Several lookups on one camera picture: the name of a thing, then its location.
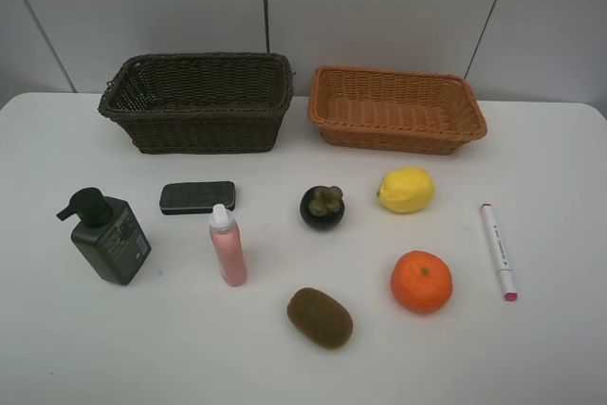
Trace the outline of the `dark purple mangosteen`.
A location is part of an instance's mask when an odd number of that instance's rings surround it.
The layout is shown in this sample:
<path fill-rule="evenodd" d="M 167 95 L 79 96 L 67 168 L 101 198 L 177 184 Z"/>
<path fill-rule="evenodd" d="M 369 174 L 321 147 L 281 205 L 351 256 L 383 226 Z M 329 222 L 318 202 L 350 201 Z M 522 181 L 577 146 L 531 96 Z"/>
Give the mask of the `dark purple mangosteen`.
<path fill-rule="evenodd" d="M 300 216 L 313 230 L 335 228 L 345 214 L 343 192 L 338 186 L 315 186 L 305 192 Z"/>

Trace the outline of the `pink bottle white cap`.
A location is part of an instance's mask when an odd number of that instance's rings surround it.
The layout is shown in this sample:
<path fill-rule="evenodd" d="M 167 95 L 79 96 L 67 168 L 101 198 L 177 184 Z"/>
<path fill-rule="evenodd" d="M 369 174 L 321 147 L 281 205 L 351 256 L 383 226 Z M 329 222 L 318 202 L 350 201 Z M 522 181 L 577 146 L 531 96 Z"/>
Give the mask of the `pink bottle white cap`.
<path fill-rule="evenodd" d="M 240 231 L 233 213 L 223 204 L 212 207 L 210 237 L 224 281 L 229 286 L 243 285 L 248 272 Z"/>

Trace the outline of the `yellow lemon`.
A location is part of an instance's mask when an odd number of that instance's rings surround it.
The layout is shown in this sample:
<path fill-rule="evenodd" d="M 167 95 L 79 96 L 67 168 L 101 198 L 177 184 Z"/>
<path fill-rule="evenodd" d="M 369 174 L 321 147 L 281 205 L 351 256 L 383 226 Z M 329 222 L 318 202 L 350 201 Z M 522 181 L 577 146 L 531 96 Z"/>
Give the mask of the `yellow lemon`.
<path fill-rule="evenodd" d="M 412 213 L 425 209 L 434 196 L 431 175 L 418 167 L 406 167 L 386 174 L 378 187 L 377 200 L 385 209 Z"/>

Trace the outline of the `black whiteboard eraser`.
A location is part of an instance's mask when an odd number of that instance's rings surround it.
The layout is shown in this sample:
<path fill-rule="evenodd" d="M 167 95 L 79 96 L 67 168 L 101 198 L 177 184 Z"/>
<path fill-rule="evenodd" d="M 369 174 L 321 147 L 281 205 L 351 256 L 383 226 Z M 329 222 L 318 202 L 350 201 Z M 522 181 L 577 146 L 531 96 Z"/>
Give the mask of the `black whiteboard eraser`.
<path fill-rule="evenodd" d="M 231 181 L 179 182 L 163 187 L 159 207 L 164 215 L 211 213 L 222 204 L 233 211 L 236 204 L 236 186 Z"/>

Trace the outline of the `orange tangerine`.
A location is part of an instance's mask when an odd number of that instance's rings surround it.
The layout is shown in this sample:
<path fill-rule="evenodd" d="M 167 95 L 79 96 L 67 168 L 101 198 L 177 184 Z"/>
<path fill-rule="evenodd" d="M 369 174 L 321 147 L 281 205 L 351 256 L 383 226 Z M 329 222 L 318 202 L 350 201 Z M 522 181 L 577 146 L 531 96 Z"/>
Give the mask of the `orange tangerine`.
<path fill-rule="evenodd" d="M 427 251 L 412 250 L 395 263 L 390 289 L 405 309 L 417 315 L 429 315 L 451 298 L 451 270 L 439 257 Z"/>

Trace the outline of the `dark green pump bottle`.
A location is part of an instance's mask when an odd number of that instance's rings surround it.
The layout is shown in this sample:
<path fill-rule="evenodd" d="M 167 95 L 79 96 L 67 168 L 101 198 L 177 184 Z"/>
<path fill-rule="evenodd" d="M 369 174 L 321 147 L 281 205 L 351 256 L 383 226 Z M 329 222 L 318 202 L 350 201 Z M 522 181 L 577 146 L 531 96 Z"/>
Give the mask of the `dark green pump bottle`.
<path fill-rule="evenodd" d="M 104 281 L 129 285 L 152 250 L 130 205 L 89 187 L 75 192 L 57 217 L 72 215 L 80 222 L 70 238 L 84 259 Z"/>

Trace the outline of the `white marker pink cap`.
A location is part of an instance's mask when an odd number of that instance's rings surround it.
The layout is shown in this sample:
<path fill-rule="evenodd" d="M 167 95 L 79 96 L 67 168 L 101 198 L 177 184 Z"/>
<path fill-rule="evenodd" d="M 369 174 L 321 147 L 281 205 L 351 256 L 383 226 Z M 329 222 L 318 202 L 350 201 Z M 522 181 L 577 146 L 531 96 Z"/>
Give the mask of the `white marker pink cap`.
<path fill-rule="evenodd" d="M 516 290 L 513 272 L 507 258 L 505 243 L 495 217 L 494 209 L 490 204 L 483 204 L 480 207 L 480 213 L 489 252 L 503 298 L 506 302 L 516 302 L 518 300 L 518 292 Z"/>

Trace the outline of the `orange wicker basket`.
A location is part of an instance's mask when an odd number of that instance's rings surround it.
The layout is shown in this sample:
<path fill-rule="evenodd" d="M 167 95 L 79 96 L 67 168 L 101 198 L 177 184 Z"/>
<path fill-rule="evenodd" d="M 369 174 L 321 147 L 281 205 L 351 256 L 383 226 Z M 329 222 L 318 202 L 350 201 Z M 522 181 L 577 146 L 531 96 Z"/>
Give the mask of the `orange wicker basket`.
<path fill-rule="evenodd" d="M 471 87 L 447 74 L 321 66 L 308 117 L 341 147 L 443 156 L 487 134 Z"/>

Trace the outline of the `brown kiwi fruit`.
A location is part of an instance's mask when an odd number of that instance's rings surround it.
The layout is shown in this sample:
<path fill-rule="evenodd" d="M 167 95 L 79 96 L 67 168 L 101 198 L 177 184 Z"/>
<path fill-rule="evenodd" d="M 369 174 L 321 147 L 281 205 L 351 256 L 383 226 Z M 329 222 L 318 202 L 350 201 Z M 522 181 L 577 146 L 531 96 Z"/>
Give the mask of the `brown kiwi fruit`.
<path fill-rule="evenodd" d="M 325 349 L 343 347 L 354 331 L 354 321 L 348 310 L 312 287 L 302 288 L 291 297 L 286 315 L 301 334 Z"/>

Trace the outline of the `dark brown wicker basket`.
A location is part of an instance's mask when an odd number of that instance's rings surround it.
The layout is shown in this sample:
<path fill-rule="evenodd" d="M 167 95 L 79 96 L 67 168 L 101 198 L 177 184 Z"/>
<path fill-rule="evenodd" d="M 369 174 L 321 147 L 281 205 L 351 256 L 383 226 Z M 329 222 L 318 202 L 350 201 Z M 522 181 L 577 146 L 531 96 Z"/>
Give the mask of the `dark brown wicker basket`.
<path fill-rule="evenodd" d="M 127 60 L 99 112 L 148 155 L 270 151 L 293 97 L 276 53 L 146 54 Z"/>

